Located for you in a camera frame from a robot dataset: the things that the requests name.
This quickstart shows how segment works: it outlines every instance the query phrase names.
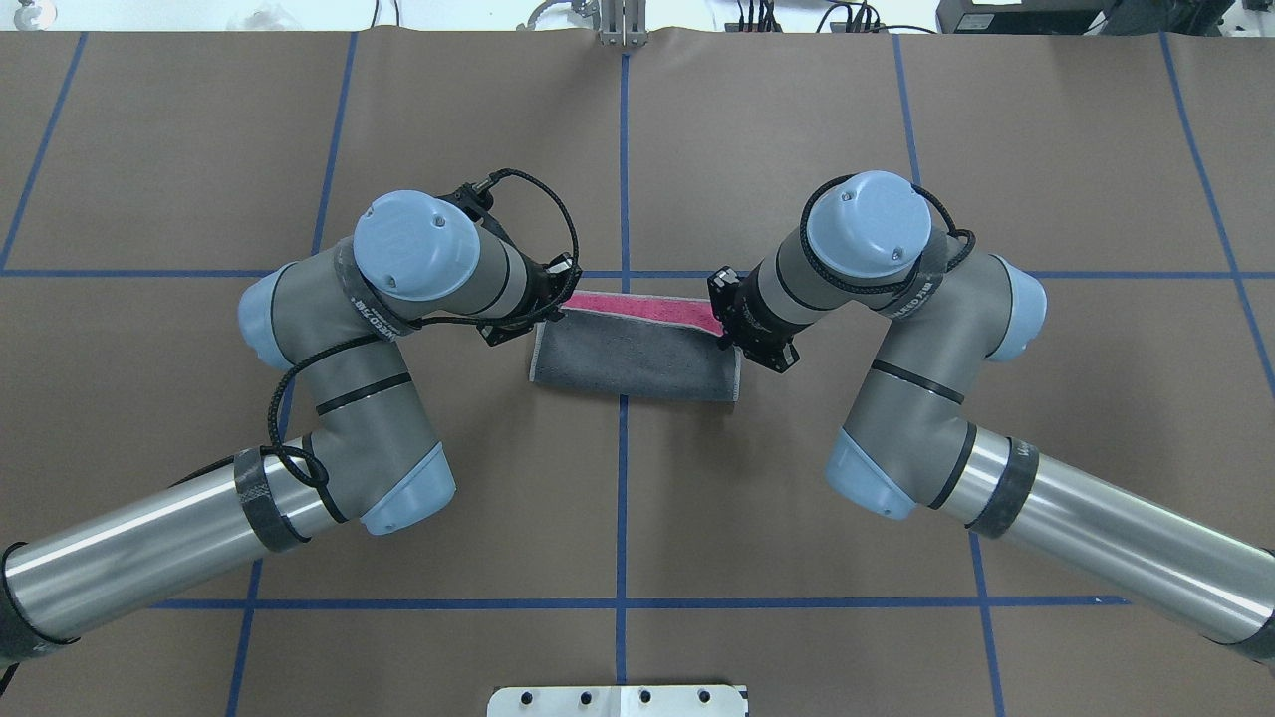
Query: light blue joint cap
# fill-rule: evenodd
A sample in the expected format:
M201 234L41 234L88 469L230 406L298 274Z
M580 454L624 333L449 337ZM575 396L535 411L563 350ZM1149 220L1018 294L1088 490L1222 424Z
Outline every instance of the light blue joint cap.
M833 455L824 468L824 477L836 492L877 515L901 521L917 506L917 503L895 485L867 453L863 453L859 444L845 434L845 429L836 431L836 445L833 447Z
M839 274L878 278L912 265L929 242L929 205L890 172L854 175L815 203L810 248Z
M456 480L440 441L360 521L374 536L389 535L442 510L455 492Z
M240 297L238 307L240 333L244 334L244 341L252 351L256 351L256 357L261 362L280 371L287 371L292 364L283 357L279 342L274 339L272 309L274 306L274 287L279 283L283 272L292 264L296 262L279 267L270 276L247 287L247 291Z
M354 226L354 262L379 291L407 301L441 299L478 267L478 230L455 205L400 189L372 202Z
M1031 274L1017 269L1001 256L996 259L1005 265L1005 273L1010 274L1010 325L1005 329L1005 338L1001 346L987 356L988 361L1009 361L1023 353L1028 348L1028 342L1040 333L1044 325L1044 315L1049 307L1049 299L1044 293L1044 287Z

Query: metal bracket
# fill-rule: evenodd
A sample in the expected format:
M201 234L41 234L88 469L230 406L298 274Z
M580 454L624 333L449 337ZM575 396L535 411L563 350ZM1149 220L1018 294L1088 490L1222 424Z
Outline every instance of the metal bracket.
M594 1L593 27L598 31L598 42L616 47L646 45L646 0Z
M747 717L742 685L504 688L487 717Z

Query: white label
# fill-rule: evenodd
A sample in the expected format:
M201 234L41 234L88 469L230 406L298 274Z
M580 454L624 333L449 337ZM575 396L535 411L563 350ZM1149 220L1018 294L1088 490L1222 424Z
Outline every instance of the white label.
M974 13L964 15L960 23L956 24L956 29L987 29L992 26L992 19L996 18L992 13Z

